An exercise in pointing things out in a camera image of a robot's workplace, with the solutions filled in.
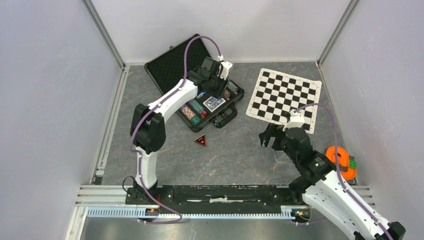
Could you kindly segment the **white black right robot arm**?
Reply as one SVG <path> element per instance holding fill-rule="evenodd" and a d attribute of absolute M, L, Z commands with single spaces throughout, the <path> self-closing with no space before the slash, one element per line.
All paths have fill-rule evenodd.
<path fill-rule="evenodd" d="M 317 209 L 351 240 L 403 239 L 405 227 L 377 213 L 345 180 L 340 180 L 336 165 L 313 149 L 304 129 L 284 130 L 269 124 L 259 134 L 260 145 L 267 147 L 271 138 L 272 149 L 284 152 L 300 173 L 289 184 L 288 196 L 293 203 Z"/>

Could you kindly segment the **clear round disc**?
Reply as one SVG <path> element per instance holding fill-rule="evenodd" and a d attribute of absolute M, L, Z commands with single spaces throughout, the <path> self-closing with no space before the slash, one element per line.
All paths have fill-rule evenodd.
<path fill-rule="evenodd" d="M 285 154 L 284 154 L 283 152 L 280 152 L 280 151 L 277 151 L 277 152 L 274 154 L 274 159 L 275 159 L 275 161 L 276 161 L 277 163 L 280 163 L 280 164 L 283 164 L 283 163 L 284 163 L 284 157 L 285 157 Z"/>

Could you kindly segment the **black poker set case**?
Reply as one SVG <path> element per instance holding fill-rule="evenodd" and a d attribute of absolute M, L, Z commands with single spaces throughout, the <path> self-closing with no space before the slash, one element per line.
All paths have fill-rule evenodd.
<path fill-rule="evenodd" d="M 159 89 L 161 95 L 169 92 L 175 85 L 177 85 L 181 78 L 184 76 L 184 53 L 186 47 L 191 39 L 199 36 L 198 33 L 190 36 L 185 41 L 171 46 L 169 50 L 165 53 L 159 55 L 153 60 L 147 62 L 144 65 L 144 69 Z M 187 70 L 190 71 L 197 66 L 200 66 L 205 57 L 210 57 L 211 54 L 205 46 L 203 39 L 198 38 L 194 40 L 187 52 Z M 185 102 L 179 109 L 176 111 L 176 114 L 183 120 L 183 122 L 189 127 L 189 129 L 193 132 L 199 132 L 203 129 L 207 124 L 214 124 L 216 128 L 223 128 L 226 124 L 228 124 L 231 120 L 233 120 L 238 111 L 236 109 L 236 103 L 239 102 L 243 97 L 245 90 L 241 88 L 237 83 L 232 81 L 237 87 L 238 91 L 236 94 L 230 92 L 227 87 L 225 90 L 229 91 L 231 96 L 229 100 L 223 99 L 226 102 L 219 106 L 215 111 L 210 112 L 204 105 L 203 102 L 206 101 L 210 96 L 205 93 L 204 96 L 197 99 L 196 97 L 190 100 L 196 100 L 205 111 L 207 111 L 208 115 L 202 119 L 200 114 L 197 113 L 192 107 L 189 105 L 189 101 Z M 182 107 L 188 106 L 195 114 L 201 119 L 201 122 L 198 125 L 193 125 L 189 119 L 183 114 Z"/>

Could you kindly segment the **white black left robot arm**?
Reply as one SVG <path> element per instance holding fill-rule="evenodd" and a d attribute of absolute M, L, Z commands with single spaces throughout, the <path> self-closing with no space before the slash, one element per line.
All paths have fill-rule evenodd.
<path fill-rule="evenodd" d="M 200 92 L 222 99 L 232 68 L 233 64 L 225 61 L 223 56 L 218 60 L 206 57 L 200 67 L 185 72 L 182 79 L 158 100 L 149 105 L 140 104 L 134 110 L 134 119 L 138 123 L 131 127 L 130 150 L 137 154 L 135 179 L 141 186 L 137 196 L 145 204 L 151 204 L 157 198 L 153 186 L 158 181 L 157 155 L 166 141 L 166 122 Z"/>

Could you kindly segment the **blue patterned card deck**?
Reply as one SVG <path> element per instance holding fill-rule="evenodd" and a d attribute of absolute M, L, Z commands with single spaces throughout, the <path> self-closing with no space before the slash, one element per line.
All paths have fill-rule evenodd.
<path fill-rule="evenodd" d="M 224 98 L 215 98 L 215 97 L 211 96 L 203 102 L 203 105 L 210 112 L 214 112 L 218 107 L 223 105 L 225 102 L 226 102 L 226 100 Z"/>

